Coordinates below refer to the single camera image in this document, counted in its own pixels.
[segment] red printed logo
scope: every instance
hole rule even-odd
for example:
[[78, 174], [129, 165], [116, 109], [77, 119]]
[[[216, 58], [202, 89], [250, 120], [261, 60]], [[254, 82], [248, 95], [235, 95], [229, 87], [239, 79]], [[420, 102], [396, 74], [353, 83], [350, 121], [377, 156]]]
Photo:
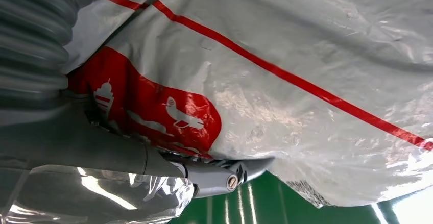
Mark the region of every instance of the red printed logo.
[[146, 79], [109, 47], [69, 75], [69, 89], [92, 92], [115, 129], [168, 150], [210, 157], [207, 153], [221, 131], [221, 118], [206, 97]]

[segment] red stripe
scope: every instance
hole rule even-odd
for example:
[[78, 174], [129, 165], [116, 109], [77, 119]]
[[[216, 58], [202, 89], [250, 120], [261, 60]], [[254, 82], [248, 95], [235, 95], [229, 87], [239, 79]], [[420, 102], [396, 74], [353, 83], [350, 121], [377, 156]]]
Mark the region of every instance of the red stripe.
[[405, 140], [409, 143], [412, 143], [413, 145], [422, 147], [426, 150], [431, 151], [433, 149], [433, 142], [425, 142], [424, 139], [412, 134], [409, 131], [406, 131], [402, 128], [399, 128], [381, 118], [378, 118], [374, 116], [373, 114], [362, 110], [361, 108], [350, 104], [349, 102], [339, 98], [336, 95], [331, 94], [330, 92], [320, 88], [319, 86], [299, 77], [296, 76], [293, 73], [290, 73], [284, 69], [281, 69], [280, 67], [267, 62], [263, 60], [262, 58], [248, 52], [244, 48], [240, 47], [227, 37], [223, 36], [222, 34], [209, 29], [195, 21], [192, 21], [191, 19], [188, 19], [184, 16], [175, 15], [167, 6], [165, 6], [161, 1], [156, 1], [153, 3], [153, 5], [158, 9], [160, 12], [162, 12], [164, 15], [166, 15], [171, 21], [180, 23], [197, 33], [200, 33], [204, 36], [207, 36], [220, 44], [224, 45], [225, 47], [231, 49], [232, 51], [238, 53], [239, 55], [245, 57], [246, 59], [250, 60], [254, 64], [260, 66], [266, 71], [269, 71], [276, 75], [277, 77], [286, 80], [287, 82], [298, 86], [299, 88], [317, 96], [318, 98], [324, 100], [325, 102], [353, 115], [356, 118], [359, 118], [360, 120], [371, 124], [374, 127], [377, 127], [391, 135], [394, 135], [402, 140]]
[[138, 10], [138, 8], [140, 8], [142, 6], [142, 4], [139, 4], [137, 2], [130, 1], [130, 0], [109, 0], [109, 1], [113, 1], [114, 3], [116, 3], [118, 5], [131, 8], [134, 11]]
[[146, 9], [147, 7], [149, 7], [149, 4], [146, 2], [140, 5], [140, 8], [142, 8], [143, 10]]
[[103, 107], [106, 107], [106, 108], [108, 108], [108, 105], [105, 105], [105, 104], [102, 104], [102, 103], [100, 103], [100, 102], [96, 102], [97, 104], [98, 104], [98, 106], [103, 106]]
[[97, 100], [101, 100], [101, 101], [106, 102], [106, 103], [109, 103], [109, 102], [111, 101], [110, 99], [105, 98], [105, 97], [102, 97], [102, 96], [100, 96], [100, 95], [96, 95], [96, 96], [95, 96], [95, 99], [97, 99]]

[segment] green painted floor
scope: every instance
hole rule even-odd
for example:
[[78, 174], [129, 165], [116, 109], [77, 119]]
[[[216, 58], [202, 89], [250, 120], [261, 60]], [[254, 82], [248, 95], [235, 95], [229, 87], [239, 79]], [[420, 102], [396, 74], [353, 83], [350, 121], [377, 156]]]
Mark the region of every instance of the green painted floor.
[[433, 224], [433, 188], [363, 207], [315, 208], [270, 173], [237, 191], [193, 200], [170, 224]]

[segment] metal bolt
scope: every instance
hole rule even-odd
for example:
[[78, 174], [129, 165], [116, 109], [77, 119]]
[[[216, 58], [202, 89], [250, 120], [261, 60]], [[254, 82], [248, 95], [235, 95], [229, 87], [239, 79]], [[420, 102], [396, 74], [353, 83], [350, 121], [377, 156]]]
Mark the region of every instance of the metal bolt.
[[237, 187], [237, 177], [235, 175], [231, 175], [227, 180], [227, 189], [229, 191], [233, 191]]

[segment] white animal illustration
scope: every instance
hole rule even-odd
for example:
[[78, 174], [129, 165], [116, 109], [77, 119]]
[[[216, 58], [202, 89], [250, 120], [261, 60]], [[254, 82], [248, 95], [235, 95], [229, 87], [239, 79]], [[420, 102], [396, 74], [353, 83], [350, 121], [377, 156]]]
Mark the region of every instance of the white animal illustration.
[[161, 125], [158, 122], [143, 120], [138, 114], [132, 112], [131, 110], [127, 110], [126, 113], [129, 115], [129, 117], [133, 121], [139, 123], [142, 126], [146, 126], [150, 129], [153, 129], [155, 131], [159, 131], [159, 132], [166, 134], [168, 136], [173, 136], [172, 134], [167, 133], [167, 129], [165, 128], [165, 126]]
[[180, 148], [193, 151], [194, 153], [196, 153], [196, 155], [200, 154], [200, 152], [197, 149], [195, 149], [193, 147], [185, 147], [182, 143], [173, 142], [172, 144], [175, 145], [175, 146], [178, 146]]
[[111, 105], [113, 105], [114, 101], [114, 96], [111, 92], [110, 79], [108, 79], [106, 83], [102, 84], [102, 86], [93, 93], [93, 96], [99, 109], [101, 109], [104, 116], [108, 118]]
[[204, 127], [201, 119], [189, 116], [188, 114], [179, 111], [176, 107], [176, 101], [172, 97], [168, 98], [167, 103], [165, 104], [165, 109], [170, 117], [176, 120], [173, 125], [180, 129], [188, 126], [196, 129], [202, 129]]

